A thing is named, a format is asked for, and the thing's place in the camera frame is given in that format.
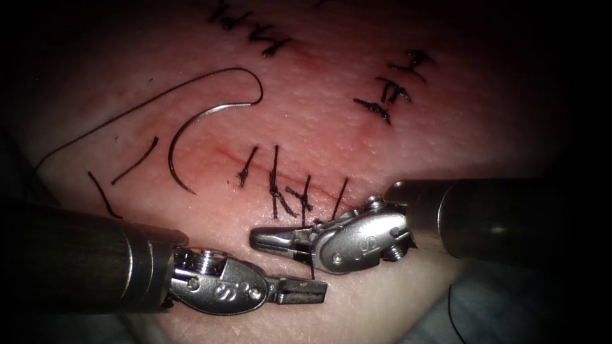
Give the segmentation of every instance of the black suture thread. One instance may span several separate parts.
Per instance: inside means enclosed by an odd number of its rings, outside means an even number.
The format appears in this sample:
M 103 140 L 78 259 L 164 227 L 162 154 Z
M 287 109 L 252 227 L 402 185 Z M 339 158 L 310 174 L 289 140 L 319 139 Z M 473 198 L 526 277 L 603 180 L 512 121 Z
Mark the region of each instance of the black suture thread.
M 349 182 L 349 177 L 344 178 L 344 184 L 342 184 L 342 190 L 340 190 L 340 195 L 338 195 L 338 199 L 336 200 L 336 206 L 333 207 L 333 213 L 331 214 L 331 219 L 336 219 L 336 212 L 338 211 L 338 207 L 340 206 L 340 201 L 342 200 L 342 196 L 344 195 L 344 189 L 346 189 L 346 183 Z
M 257 100 L 255 101 L 251 101 L 251 102 L 243 102 L 243 103 L 226 103 L 226 104 L 220 104 L 217 106 L 213 106 L 211 108 L 208 108 L 196 115 L 194 115 L 193 117 L 191 117 L 189 120 L 187 120 L 187 122 L 185 122 L 185 124 L 183 124 L 177 131 L 177 133 L 174 135 L 174 138 L 172 138 L 172 142 L 170 142 L 170 148 L 168 149 L 168 167 L 170 169 L 170 174 L 172 175 L 172 178 L 174 178 L 174 180 L 186 191 L 190 192 L 191 194 L 196 194 L 193 190 L 191 190 L 189 187 L 187 187 L 185 185 L 185 183 L 183 183 L 179 176 L 177 175 L 176 171 L 174 170 L 174 162 L 173 162 L 173 154 L 174 154 L 174 148 L 177 145 L 177 142 L 179 141 L 180 136 L 183 134 L 183 132 L 195 121 L 199 120 L 201 117 L 204 117 L 206 115 L 209 115 L 211 113 L 215 113 L 217 111 L 226 109 L 226 108 L 234 108 L 234 107 L 243 107 L 243 106 L 253 106 L 253 105 L 257 105 L 261 102 L 261 100 L 263 99 L 263 86 L 261 84 L 261 80 L 259 80 L 259 78 L 257 77 L 257 75 L 255 75 L 252 71 L 249 71 L 248 69 L 245 68 L 241 68 L 241 67 L 230 67 L 230 68 L 224 68 L 224 69 L 219 69 L 217 71 L 211 72 L 206 74 L 205 76 L 211 76 L 214 74 L 219 74 L 219 73 L 223 73 L 223 72 L 227 72 L 227 71 L 244 71 L 246 73 L 249 73 L 253 78 L 255 78 L 255 81 L 257 81 L 257 84 L 259 86 L 259 97 L 257 98 Z
M 259 34 L 263 33 L 264 31 L 267 31 L 271 28 L 273 28 L 274 25 L 266 25 L 266 26 L 259 26 L 259 24 L 255 24 L 255 30 L 251 31 L 251 33 L 247 36 L 247 39 L 249 41 L 253 41 L 256 40 L 256 38 L 259 37 Z
M 432 59 L 429 55 L 427 55 L 426 52 L 422 50 L 406 50 L 405 53 L 414 56 L 412 58 L 412 61 L 410 61 L 410 64 L 415 67 L 423 63 L 423 61 L 431 61 L 431 63 L 435 64 L 434 59 Z
M 467 344 L 465 342 L 465 340 L 463 340 L 463 337 L 461 337 L 461 334 L 459 333 L 459 330 L 457 329 L 457 327 L 455 326 L 455 322 L 453 321 L 453 316 L 451 315 L 451 288 L 453 287 L 453 285 L 449 285 L 448 287 L 448 302 L 447 302 L 447 306 L 448 306 L 448 319 L 451 321 L 451 325 L 453 326 L 453 329 L 455 330 L 455 333 L 457 334 L 457 336 L 459 337 L 459 339 L 461 340 L 461 342 L 463 344 Z
M 215 9 L 215 11 L 212 13 L 212 15 L 210 16 L 210 18 L 208 18 L 208 22 L 212 23 L 215 20 L 217 20 L 217 18 L 219 18 L 221 15 L 225 14 L 225 11 L 230 7 L 229 4 L 225 3 L 225 0 L 219 0 L 219 5 L 217 6 L 217 8 Z
M 276 41 L 275 43 L 271 46 L 269 46 L 268 48 L 265 48 L 261 54 L 263 55 L 263 57 L 270 57 L 270 56 L 274 56 L 274 54 L 276 54 L 276 51 L 282 47 L 283 45 L 285 45 L 285 43 L 287 43 L 288 41 L 292 41 L 293 39 L 291 38 L 286 38 L 282 41 Z
M 155 148 L 155 146 L 157 146 L 157 141 L 159 141 L 159 138 L 157 138 L 157 136 L 153 137 L 153 143 L 151 143 L 151 146 L 145 152 L 145 155 L 143 155 L 138 161 L 136 161 L 135 164 L 130 166 L 127 170 L 125 170 L 123 173 L 121 173 L 119 176 L 117 176 L 115 179 L 113 179 L 113 181 L 110 182 L 110 183 L 112 185 L 115 185 L 115 183 L 117 183 L 118 180 L 120 180 L 121 178 L 125 177 L 126 174 L 130 173 L 130 171 L 132 171 L 138 165 L 140 165 L 149 156 L 149 154 L 151 154 L 151 151 L 153 151 L 153 148 Z
M 378 103 L 370 103 L 368 101 L 364 101 L 358 98 L 353 98 L 353 101 L 357 104 L 363 105 L 366 109 L 370 110 L 371 112 L 378 113 L 382 117 L 382 119 L 384 119 L 385 122 L 387 122 L 387 124 L 391 125 L 391 115 L 389 115 L 389 112 L 383 109 L 383 107 L 380 106 Z
M 238 23 L 240 23 L 241 21 L 244 20 L 244 18 L 248 17 L 249 15 L 252 15 L 253 12 L 248 11 L 246 13 L 244 13 L 242 16 L 238 17 L 238 18 L 230 18 L 230 17 L 224 17 L 221 19 L 221 23 L 223 24 L 223 29 L 225 31 L 230 31 L 232 30 L 236 25 L 238 25 Z
M 274 145 L 274 166 L 272 170 L 270 171 L 270 195 L 272 195 L 272 217 L 274 219 L 279 218 L 279 211 L 276 205 L 277 199 L 279 200 L 280 205 L 282 205 L 282 207 L 285 209 L 285 211 L 289 215 L 293 217 L 297 217 L 298 215 L 291 209 L 291 207 L 289 207 L 289 205 L 285 201 L 285 198 L 279 192 L 279 187 L 276 185 L 276 165 L 277 165 L 278 157 L 279 157 L 279 146 Z
M 96 179 L 96 177 L 94 177 L 94 174 L 91 173 L 91 171 L 87 171 L 87 174 L 89 175 L 89 178 L 91 178 L 91 180 L 94 181 L 94 184 L 96 184 L 96 187 L 98 188 L 98 192 L 100 193 L 100 196 L 102 196 L 102 200 L 104 201 L 104 204 L 106 204 L 106 210 L 108 210 L 108 213 L 110 214 L 110 216 L 116 217 L 118 219 L 123 219 L 123 217 L 117 215 L 113 211 L 113 208 L 110 207 L 110 203 L 108 202 L 108 199 L 106 198 L 106 194 L 104 193 L 104 190 L 102 190 L 102 186 L 100 186 L 100 183 L 98 183 L 98 180 Z
M 427 81 L 425 80 L 425 78 L 423 78 L 423 75 L 420 75 L 417 71 L 414 70 L 414 65 L 410 65 L 408 67 L 402 67 L 402 66 L 398 66 L 395 63 L 387 63 L 387 67 L 391 68 L 391 69 L 395 69 L 395 70 L 399 70 L 399 71 L 406 71 L 409 73 L 412 73 L 416 76 L 418 76 L 424 83 L 427 83 Z
M 295 196 L 295 198 L 300 200 L 300 204 L 302 205 L 302 226 L 306 225 L 306 209 L 308 211 L 312 211 L 312 205 L 308 204 L 308 185 L 310 184 L 310 175 L 306 178 L 306 184 L 304 186 L 304 192 L 300 195 L 296 191 L 294 191 L 291 187 L 286 186 L 285 191 Z
M 178 85 L 176 85 L 176 86 L 174 86 L 174 87 L 171 87 L 171 88 L 169 88 L 169 89 L 165 90 L 164 92 L 162 92 L 162 93 L 160 93 L 160 94 L 158 94 L 158 95 L 156 95 L 156 96 L 154 96 L 154 97 L 152 97 L 152 98 L 150 98 L 150 99 L 148 99 L 148 100 L 146 100 L 146 101 L 144 101 L 144 102 L 142 102 L 142 103 L 140 103 L 140 104 L 138 104 L 138 105 L 136 105 L 136 106 L 134 106 L 134 107 L 130 108 L 129 110 L 127 110 L 127 111 L 125 111 L 125 112 L 122 112 L 122 113 L 118 114 L 117 116 L 114 116 L 113 118 L 111 118 L 111 119 L 107 120 L 106 122 L 103 122 L 102 124 L 100 124 L 100 125 L 96 126 L 95 128 L 93 128 L 93 129 L 91 129 L 91 130 L 87 131 L 86 133 L 81 134 L 81 135 L 80 135 L 80 136 L 78 136 L 77 138 L 75 138 L 75 139 L 73 139 L 73 140 L 71 140 L 71 141 L 69 141 L 69 142 L 67 142 L 67 143 L 65 143 L 65 144 L 63 144 L 63 145 L 61 145 L 61 146 L 59 146 L 59 147 L 57 147 L 57 148 L 53 149 L 51 152 L 49 152 L 49 153 L 47 153 L 46 155 L 44 155 L 44 156 L 43 156 L 43 157 L 40 159 L 40 161 L 38 161 L 38 163 L 37 163 L 37 164 L 36 164 L 36 166 L 34 167 L 34 170 L 33 170 L 33 172 L 32 172 L 32 174 L 33 174 L 33 175 L 32 175 L 32 177 L 31 177 L 30 179 L 34 178 L 34 176 L 36 175 L 37 170 L 40 168 L 40 166 L 41 166 L 41 165 L 42 165 L 42 164 L 43 164 L 43 163 L 44 163 L 44 162 L 45 162 L 45 161 L 46 161 L 46 160 L 47 160 L 49 157 L 51 157 L 51 156 L 52 156 L 52 155 L 54 155 L 55 153 L 59 152 L 60 150 L 62 150 L 62 149 L 64 149 L 64 148 L 66 148 L 66 147 L 68 147 L 68 146 L 70 146 L 70 145 L 72 145 L 72 144 L 74 144 L 74 143 L 76 143 L 76 142 L 78 142 L 78 141 L 80 141 L 80 140 L 84 139 L 85 137 L 89 136 L 90 134 L 92 134 L 92 133 L 94 133 L 94 132 L 96 132 L 96 131 L 98 131 L 98 130 L 100 130 L 100 129 L 104 128 L 104 127 L 106 127 L 107 125 L 109 125 L 109 124 L 111 124 L 111 123 L 113 123 L 113 122 L 115 122 L 115 121 L 119 120 L 119 119 L 120 119 L 120 118 L 122 118 L 122 117 L 125 117 L 126 115 L 129 115 L 130 113 L 132 113 L 132 112 L 134 112 L 134 111 L 136 111 L 136 110 L 138 110 L 138 109 L 140 109 L 140 108 L 142 108 L 142 107 L 144 107 L 144 106 L 146 106 L 146 105 L 150 104 L 151 102 L 153 102 L 153 101 L 155 101 L 155 100 L 159 99 L 159 98 L 160 98 L 160 97 L 162 97 L 162 96 L 165 96 L 166 94 L 168 94 L 168 93 L 170 93 L 170 92 L 172 92 L 172 91 L 174 91 L 174 90 L 176 90 L 176 89 L 179 89 L 179 88 L 181 88 L 181 87 L 183 87 L 183 86 L 185 86 L 185 85 L 187 85 L 187 84 L 190 84 L 190 83 L 192 83 L 192 82 L 198 81 L 198 80 L 200 80 L 200 79 L 204 79 L 204 78 L 207 78 L 207 77 L 209 77 L 209 76 L 212 76 L 212 75 L 215 75 L 215 74 L 218 74 L 218 73 L 222 73 L 222 72 L 225 72 L 225 71 L 231 71 L 231 70 L 242 70 L 242 71 L 246 71 L 246 72 L 250 73 L 251 75 L 253 75 L 253 76 L 255 77 L 255 79 L 256 79 L 256 80 L 257 80 L 257 82 L 259 83 L 259 87 L 260 87 L 260 89 L 261 89 L 261 95 L 260 95 L 260 97 L 259 97 L 259 101 L 261 101 L 261 98 L 263 98 L 263 88 L 262 88 L 262 86 L 261 86 L 261 82 L 259 81 L 259 78 L 258 78 L 258 77 L 257 77 L 255 74 L 253 74 L 251 71 L 249 71 L 249 70 L 247 70 L 247 69 L 240 68 L 240 67 L 224 68 L 224 69 L 219 69 L 219 70 L 217 70 L 217 71 L 213 71 L 213 72 L 210 72 L 210 73 L 207 73 L 207 74 L 204 74 L 204 75 L 197 76 L 197 77 L 195 77 L 195 78 L 193 78 L 193 79 L 190 79 L 190 80 L 188 80 L 188 81 L 186 81 L 186 82 L 180 83 L 180 84 L 178 84 Z
M 385 82 L 384 89 L 382 90 L 381 103 L 384 103 L 384 100 L 387 97 L 387 91 L 389 91 L 389 87 L 393 87 L 393 93 L 392 93 L 391 97 L 389 97 L 389 104 L 395 103 L 395 100 L 397 99 L 397 96 L 399 96 L 399 95 L 404 96 L 408 101 L 412 101 L 412 99 L 408 95 L 408 92 L 406 92 L 406 89 L 401 87 L 401 86 L 399 86 L 393 80 L 389 80 L 389 79 L 383 78 L 381 76 L 377 76 L 375 79 L 376 80 L 380 80 L 382 82 Z
M 247 176 L 249 175 L 249 165 L 251 164 L 251 160 L 253 160 L 253 156 L 255 155 L 255 152 L 257 152 L 258 148 L 259 148 L 258 146 L 253 147 L 253 149 L 251 150 L 251 154 L 249 155 L 249 158 L 247 159 L 247 162 L 244 164 L 244 168 L 242 169 L 242 171 L 237 173 L 237 177 L 240 179 L 240 187 L 244 187 L 244 181 L 247 179 Z

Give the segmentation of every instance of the dark vignette background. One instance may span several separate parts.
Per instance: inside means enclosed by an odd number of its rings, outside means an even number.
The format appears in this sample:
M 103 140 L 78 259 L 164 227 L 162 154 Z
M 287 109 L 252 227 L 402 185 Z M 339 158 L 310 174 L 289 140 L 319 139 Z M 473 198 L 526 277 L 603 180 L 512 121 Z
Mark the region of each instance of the dark vignette background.
M 78 46 L 89 32 L 99 30 L 101 23 L 113 22 L 118 13 L 136 13 L 162 6 L 162 1 L 90 1 L 90 2 L 21 2 L 5 5 L 3 15 L 2 136 L 0 194 L 17 196 L 23 190 L 24 176 L 29 167 L 18 151 L 6 119 L 26 119 L 27 114 L 15 114 L 14 104 L 27 99 L 31 78 L 58 61 L 61 50 Z M 199 6 L 216 0 L 189 1 Z M 576 136 L 577 111 L 574 71 L 578 68 L 576 42 L 579 42 L 576 4 L 538 3 L 531 1 L 397 1 L 409 4 L 423 13 L 443 16 L 452 29 L 458 16 L 474 18 L 468 30 L 494 38 L 505 39 L 512 47 L 527 41 L 532 50 L 516 49 L 516 63 L 531 66 L 534 78 L 548 78 L 557 87 L 557 99 L 564 104 L 570 117 L 570 132 Z M 577 169 L 575 143 L 567 147 L 566 156 L 551 174 L 567 181 L 568 193 L 576 192 Z M 574 342 L 595 339 L 595 324 L 586 326 L 587 318 L 596 313 L 583 310 L 590 300 L 581 291 L 583 281 L 576 273 L 579 253 L 571 247 L 567 267 L 556 275 L 533 273 L 522 269 L 473 263 L 454 284 L 453 312 L 457 327 L 469 344 Z M 5 292 L 14 294 L 15 290 Z M 21 329 L 21 342 L 38 343 L 163 343 L 164 336 L 156 333 L 143 317 L 44 317 L 27 314 L 19 308 L 18 297 L 8 301 L 9 325 Z M 458 343 L 446 313 L 446 295 L 434 305 L 400 341 L 427 343 Z

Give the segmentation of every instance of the skin surface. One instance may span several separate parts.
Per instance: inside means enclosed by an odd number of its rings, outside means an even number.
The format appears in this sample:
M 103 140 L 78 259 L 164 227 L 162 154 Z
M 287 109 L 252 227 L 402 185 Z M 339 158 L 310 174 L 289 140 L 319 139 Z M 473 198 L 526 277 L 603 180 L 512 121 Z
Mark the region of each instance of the skin surface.
M 132 4 L 95 20 L 62 20 L 33 31 L 6 124 L 32 164 L 51 149 L 144 100 L 198 75 L 240 66 L 261 79 L 265 95 L 253 107 L 202 118 L 185 131 L 175 169 L 197 195 L 168 171 L 170 141 L 194 114 L 222 103 L 252 101 L 256 82 L 243 72 L 215 75 L 168 94 L 53 155 L 39 170 L 61 204 L 108 215 L 87 176 L 102 184 L 115 213 L 126 220 L 184 231 L 191 245 L 225 250 L 270 274 L 307 278 L 309 268 L 261 254 L 249 229 L 300 223 L 279 205 L 272 219 L 268 172 L 279 144 L 277 185 L 298 212 L 299 192 L 312 175 L 307 222 L 329 219 L 345 176 L 339 213 L 400 178 L 481 178 L 540 175 L 571 136 L 557 65 L 541 32 L 515 13 L 469 12 L 437 4 L 384 1 L 311 3 L 231 1 L 228 15 L 254 14 L 232 31 L 207 22 L 215 2 Z M 255 23 L 274 24 L 265 36 L 294 40 L 264 58 L 266 42 L 248 42 Z M 415 75 L 406 49 L 424 49 Z M 384 105 L 389 126 L 353 102 L 380 101 L 382 76 L 406 88 Z M 159 143 L 134 171 L 154 136 Z M 259 150 L 244 188 L 239 172 Z M 331 276 L 321 305 L 277 306 L 236 317 L 214 317 L 176 305 L 156 316 L 177 343 L 392 343 L 433 305 L 462 263 L 413 250 L 396 263 Z

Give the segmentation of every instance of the screw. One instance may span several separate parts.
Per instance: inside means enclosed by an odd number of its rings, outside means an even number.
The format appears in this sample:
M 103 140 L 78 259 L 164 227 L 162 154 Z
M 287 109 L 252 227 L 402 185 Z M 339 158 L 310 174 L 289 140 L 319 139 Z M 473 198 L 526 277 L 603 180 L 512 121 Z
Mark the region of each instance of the screw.
M 331 257 L 331 261 L 336 265 L 340 265 L 342 263 L 342 255 L 338 252 L 334 253 Z
M 189 280 L 189 282 L 187 282 L 187 289 L 196 291 L 198 288 L 200 288 L 200 283 L 198 282 L 197 278 L 192 278 Z
M 384 201 L 381 195 L 370 196 L 365 200 L 365 209 L 366 210 L 374 210 L 378 208 L 382 208 L 384 206 Z
M 261 298 L 261 292 L 257 288 L 249 289 L 249 297 L 253 300 L 259 300 Z

